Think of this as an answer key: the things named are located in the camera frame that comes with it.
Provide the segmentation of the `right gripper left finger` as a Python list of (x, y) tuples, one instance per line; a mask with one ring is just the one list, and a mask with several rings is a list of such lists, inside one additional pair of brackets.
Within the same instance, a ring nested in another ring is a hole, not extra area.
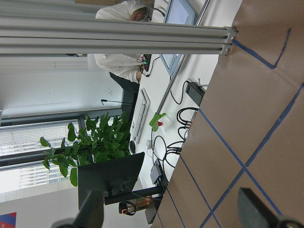
[(74, 227), (102, 227), (104, 222), (104, 196), (102, 191), (93, 190), (85, 199), (73, 222)]

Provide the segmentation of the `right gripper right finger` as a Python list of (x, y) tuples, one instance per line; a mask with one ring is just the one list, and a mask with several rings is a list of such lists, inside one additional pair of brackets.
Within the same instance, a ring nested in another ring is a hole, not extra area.
[(276, 215), (250, 188), (240, 188), (237, 199), (238, 216), (244, 228), (280, 228)]

